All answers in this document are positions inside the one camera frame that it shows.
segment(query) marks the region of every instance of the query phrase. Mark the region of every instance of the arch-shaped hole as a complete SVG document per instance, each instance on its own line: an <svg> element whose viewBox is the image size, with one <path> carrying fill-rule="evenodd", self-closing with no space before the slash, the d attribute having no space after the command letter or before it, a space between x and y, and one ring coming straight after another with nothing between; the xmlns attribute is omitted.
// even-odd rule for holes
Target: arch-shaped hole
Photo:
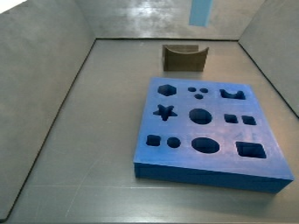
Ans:
<svg viewBox="0 0 299 224"><path fill-rule="evenodd" d="M190 112L190 118L198 124L208 124L212 120L211 113L203 108L195 108Z"/></svg>
<svg viewBox="0 0 299 224"><path fill-rule="evenodd" d="M170 137L167 140L167 144L171 148L178 148L182 145L182 141L178 137Z"/></svg>
<svg viewBox="0 0 299 224"><path fill-rule="evenodd" d="M215 153L220 150L220 145L219 143L207 138L207 137L198 137L195 138L192 141L191 141L191 147L202 152L202 153L207 153L207 154L211 154L211 153Z"/></svg>
<svg viewBox="0 0 299 224"><path fill-rule="evenodd" d="M220 91L222 98L235 99L235 100L246 100L246 95L243 91L238 91L235 94L231 94L227 92L226 89L222 89Z"/></svg>

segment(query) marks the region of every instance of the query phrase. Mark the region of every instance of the hexagonal hole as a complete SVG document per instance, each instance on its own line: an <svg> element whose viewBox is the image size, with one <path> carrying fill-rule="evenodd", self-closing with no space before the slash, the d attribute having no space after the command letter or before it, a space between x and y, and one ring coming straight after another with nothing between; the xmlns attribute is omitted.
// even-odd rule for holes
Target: hexagonal hole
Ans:
<svg viewBox="0 0 299 224"><path fill-rule="evenodd" d="M172 85L163 85L158 88L158 93L164 96L176 95L176 87Z"/></svg>

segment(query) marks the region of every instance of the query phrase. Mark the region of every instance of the shape sorter board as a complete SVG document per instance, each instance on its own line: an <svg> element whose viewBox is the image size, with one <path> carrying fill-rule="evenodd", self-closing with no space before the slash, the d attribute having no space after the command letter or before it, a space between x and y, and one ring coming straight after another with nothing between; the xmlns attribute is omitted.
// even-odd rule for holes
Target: shape sorter board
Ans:
<svg viewBox="0 0 299 224"><path fill-rule="evenodd" d="M268 193L294 181L248 85L151 79L135 176Z"/></svg>

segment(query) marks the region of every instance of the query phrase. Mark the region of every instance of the square hole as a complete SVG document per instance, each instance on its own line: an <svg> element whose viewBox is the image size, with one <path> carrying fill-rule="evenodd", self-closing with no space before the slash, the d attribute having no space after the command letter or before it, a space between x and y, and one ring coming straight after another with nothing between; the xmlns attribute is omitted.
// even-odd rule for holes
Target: square hole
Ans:
<svg viewBox="0 0 299 224"><path fill-rule="evenodd" d="M235 115L224 115L224 120L227 123L239 123L239 119Z"/></svg>
<svg viewBox="0 0 299 224"><path fill-rule="evenodd" d="M150 135L147 136L146 144L150 146L159 146L162 142L162 138L159 136Z"/></svg>
<svg viewBox="0 0 299 224"><path fill-rule="evenodd" d="M242 120L243 120L243 123L247 124L247 125L258 125L254 116L243 115L243 116L242 116Z"/></svg>
<svg viewBox="0 0 299 224"><path fill-rule="evenodd" d="M247 158L267 158L267 154L260 143L236 142L238 154Z"/></svg>

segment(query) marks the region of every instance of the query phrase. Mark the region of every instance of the brown object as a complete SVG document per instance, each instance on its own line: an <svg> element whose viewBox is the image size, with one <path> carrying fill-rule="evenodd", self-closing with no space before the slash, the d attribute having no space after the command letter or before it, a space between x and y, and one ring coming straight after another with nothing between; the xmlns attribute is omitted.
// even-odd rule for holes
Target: brown object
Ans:
<svg viewBox="0 0 299 224"><path fill-rule="evenodd" d="M163 70L202 72L210 48L198 45L163 45Z"/></svg>

